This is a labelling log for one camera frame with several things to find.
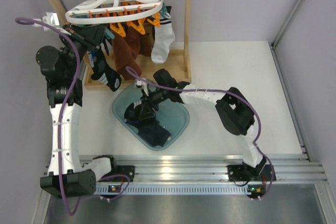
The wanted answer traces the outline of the teal clothes peg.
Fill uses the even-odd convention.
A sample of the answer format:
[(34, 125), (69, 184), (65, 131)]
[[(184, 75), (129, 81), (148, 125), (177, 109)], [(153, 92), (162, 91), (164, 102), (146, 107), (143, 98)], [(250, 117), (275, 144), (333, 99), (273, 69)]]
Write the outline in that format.
[(113, 32), (112, 32), (110, 29), (108, 29), (108, 28), (105, 29), (105, 31), (104, 31), (104, 35), (105, 35), (105, 37), (106, 37), (106, 39), (107, 39), (108, 41), (112, 41), (112, 40), (115, 38)]

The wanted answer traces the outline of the black sock with white label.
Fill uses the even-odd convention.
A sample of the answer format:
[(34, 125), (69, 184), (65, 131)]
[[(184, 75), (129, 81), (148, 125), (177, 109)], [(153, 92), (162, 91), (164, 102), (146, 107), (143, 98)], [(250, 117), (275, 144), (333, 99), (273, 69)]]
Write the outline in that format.
[(117, 91), (121, 85), (121, 77), (108, 65), (102, 49), (89, 51), (88, 58), (93, 71), (91, 79), (99, 81), (112, 91)]

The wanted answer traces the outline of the white plastic clip hanger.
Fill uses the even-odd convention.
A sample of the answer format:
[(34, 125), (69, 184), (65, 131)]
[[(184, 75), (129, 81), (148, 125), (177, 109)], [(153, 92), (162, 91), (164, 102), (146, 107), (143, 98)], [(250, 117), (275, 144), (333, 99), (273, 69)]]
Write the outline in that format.
[(164, 0), (87, 0), (67, 11), (65, 18), (76, 25), (148, 21), (159, 27), (163, 4)]

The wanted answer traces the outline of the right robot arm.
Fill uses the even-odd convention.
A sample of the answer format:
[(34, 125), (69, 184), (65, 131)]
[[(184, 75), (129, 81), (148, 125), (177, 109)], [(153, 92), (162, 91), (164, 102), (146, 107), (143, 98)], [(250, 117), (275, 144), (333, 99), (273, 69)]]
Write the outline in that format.
[(159, 104), (170, 100), (180, 104), (193, 104), (215, 110), (224, 129), (235, 136), (243, 154), (243, 163), (231, 168), (232, 182), (258, 180), (264, 174), (264, 161), (257, 150), (260, 136), (260, 118), (255, 109), (234, 87), (229, 90), (198, 89), (186, 81), (176, 81), (165, 69), (158, 70), (154, 82), (140, 78), (136, 86), (141, 88), (143, 108), (155, 112)]

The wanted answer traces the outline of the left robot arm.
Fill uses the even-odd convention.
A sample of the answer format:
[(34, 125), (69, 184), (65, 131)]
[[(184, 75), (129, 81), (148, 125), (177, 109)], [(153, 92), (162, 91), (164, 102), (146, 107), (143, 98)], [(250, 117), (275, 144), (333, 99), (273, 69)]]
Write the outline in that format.
[(82, 109), (82, 81), (78, 77), (84, 55), (96, 52), (104, 39), (105, 25), (66, 25), (60, 35), (62, 49), (41, 47), (36, 62), (47, 81), (47, 98), (52, 117), (52, 153), (47, 175), (40, 187), (56, 198), (94, 194), (102, 177), (117, 178), (119, 169), (112, 155), (95, 157), (88, 167), (79, 158), (79, 115)]

